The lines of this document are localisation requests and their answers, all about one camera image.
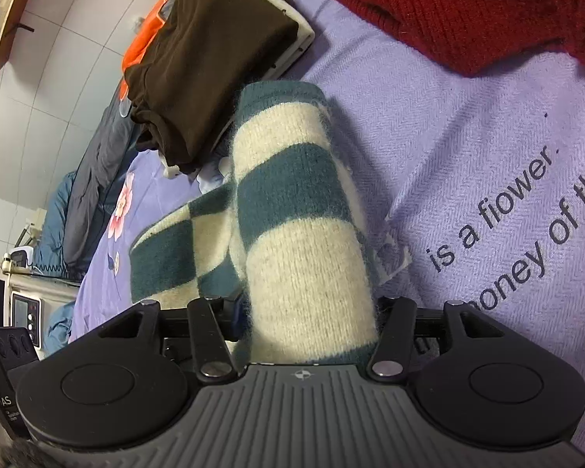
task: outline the pink flower print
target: pink flower print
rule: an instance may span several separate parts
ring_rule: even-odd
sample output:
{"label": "pink flower print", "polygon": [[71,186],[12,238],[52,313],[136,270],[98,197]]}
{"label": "pink flower print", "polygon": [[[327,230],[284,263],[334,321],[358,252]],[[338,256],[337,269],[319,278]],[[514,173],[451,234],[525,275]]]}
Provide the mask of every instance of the pink flower print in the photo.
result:
{"label": "pink flower print", "polygon": [[134,172],[126,174],[126,181],[123,183],[122,192],[119,194],[117,200],[117,207],[113,216],[110,217],[108,223],[108,238],[115,236],[115,240],[119,239],[123,232],[123,222],[132,205],[132,181],[135,178]]}

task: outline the red knit garment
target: red knit garment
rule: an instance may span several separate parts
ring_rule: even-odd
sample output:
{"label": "red knit garment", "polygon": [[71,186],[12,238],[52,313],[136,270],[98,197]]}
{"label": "red knit garment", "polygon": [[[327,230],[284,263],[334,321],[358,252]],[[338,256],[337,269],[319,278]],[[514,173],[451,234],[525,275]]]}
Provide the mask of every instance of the red knit garment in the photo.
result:
{"label": "red knit garment", "polygon": [[338,1],[464,75],[537,46],[585,65],[585,0]]}

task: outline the orange cloth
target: orange cloth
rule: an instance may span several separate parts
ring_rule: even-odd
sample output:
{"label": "orange cloth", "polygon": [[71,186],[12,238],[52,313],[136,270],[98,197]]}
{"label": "orange cloth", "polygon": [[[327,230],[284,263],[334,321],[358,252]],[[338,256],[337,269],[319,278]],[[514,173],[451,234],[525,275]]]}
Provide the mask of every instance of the orange cloth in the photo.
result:
{"label": "orange cloth", "polygon": [[[122,60],[122,72],[125,73],[128,67],[141,63],[145,51],[150,46],[151,41],[154,40],[159,29],[165,24],[165,20],[160,16],[160,10],[164,7],[168,0],[159,0],[150,10],[147,17],[141,24],[141,29],[132,41],[126,54]],[[119,88],[119,99],[123,100],[128,94],[128,84],[125,79],[122,79],[122,86]]]}

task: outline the purple bed sheet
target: purple bed sheet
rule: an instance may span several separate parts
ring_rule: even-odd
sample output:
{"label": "purple bed sheet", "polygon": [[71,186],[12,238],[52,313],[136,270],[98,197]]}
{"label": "purple bed sheet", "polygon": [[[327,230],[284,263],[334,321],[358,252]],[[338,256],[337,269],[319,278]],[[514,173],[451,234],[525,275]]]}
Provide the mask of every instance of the purple bed sheet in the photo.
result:
{"label": "purple bed sheet", "polygon": [[[317,37],[287,77],[329,99],[335,152],[381,264],[378,293],[431,308],[471,301],[585,379],[585,69],[527,54],[464,78],[334,0],[294,1]],[[163,179],[152,155],[132,170],[138,205],[122,238],[101,242],[72,336],[130,305],[129,244],[197,195]],[[585,450],[585,415],[574,441]]]}

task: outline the brown garment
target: brown garment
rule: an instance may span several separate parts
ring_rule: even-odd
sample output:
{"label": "brown garment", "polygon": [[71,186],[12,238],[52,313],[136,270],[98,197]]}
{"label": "brown garment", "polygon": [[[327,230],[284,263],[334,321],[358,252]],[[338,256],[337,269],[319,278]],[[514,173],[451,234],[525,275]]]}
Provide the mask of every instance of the brown garment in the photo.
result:
{"label": "brown garment", "polygon": [[184,173],[210,154],[242,87],[294,43],[298,24],[266,0],[176,0],[140,64],[125,72],[137,149]]}

